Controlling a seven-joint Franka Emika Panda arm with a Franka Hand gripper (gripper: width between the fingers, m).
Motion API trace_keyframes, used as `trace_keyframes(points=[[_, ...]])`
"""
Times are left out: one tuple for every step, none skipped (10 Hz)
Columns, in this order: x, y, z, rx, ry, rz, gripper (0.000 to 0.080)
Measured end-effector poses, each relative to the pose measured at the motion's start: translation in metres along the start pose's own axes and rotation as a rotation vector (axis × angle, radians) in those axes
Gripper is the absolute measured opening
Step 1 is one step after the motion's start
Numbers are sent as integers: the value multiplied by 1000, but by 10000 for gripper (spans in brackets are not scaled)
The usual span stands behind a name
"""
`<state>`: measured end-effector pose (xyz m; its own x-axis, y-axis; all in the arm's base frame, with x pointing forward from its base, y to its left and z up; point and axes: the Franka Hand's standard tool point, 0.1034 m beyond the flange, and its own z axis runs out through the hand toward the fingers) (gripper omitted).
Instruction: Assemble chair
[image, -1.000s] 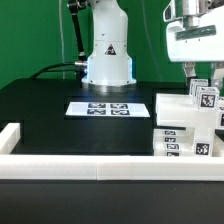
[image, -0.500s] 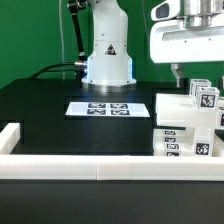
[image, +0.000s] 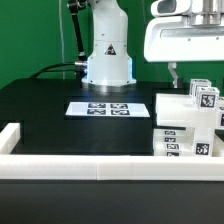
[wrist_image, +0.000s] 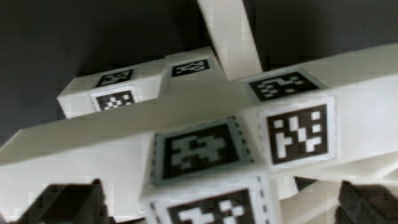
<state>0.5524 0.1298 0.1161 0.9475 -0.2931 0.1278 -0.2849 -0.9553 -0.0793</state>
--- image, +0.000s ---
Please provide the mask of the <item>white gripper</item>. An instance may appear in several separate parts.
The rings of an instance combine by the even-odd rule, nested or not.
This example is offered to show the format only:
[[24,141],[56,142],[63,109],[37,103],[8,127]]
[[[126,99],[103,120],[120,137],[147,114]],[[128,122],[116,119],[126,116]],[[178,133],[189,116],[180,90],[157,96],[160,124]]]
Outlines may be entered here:
[[176,62],[224,61],[224,0],[155,0],[144,57],[169,62],[173,86],[182,87]]

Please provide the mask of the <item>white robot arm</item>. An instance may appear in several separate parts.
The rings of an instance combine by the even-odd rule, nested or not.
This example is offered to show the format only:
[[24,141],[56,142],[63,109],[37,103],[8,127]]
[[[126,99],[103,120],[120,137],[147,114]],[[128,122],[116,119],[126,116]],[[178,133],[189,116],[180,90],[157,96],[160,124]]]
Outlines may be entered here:
[[[128,17],[117,0],[87,0],[93,13],[93,52],[82,82],[106,90],[136,83],[127,53]],[[224,61],[224,0],[155,0],[144,58],[166,62]]]

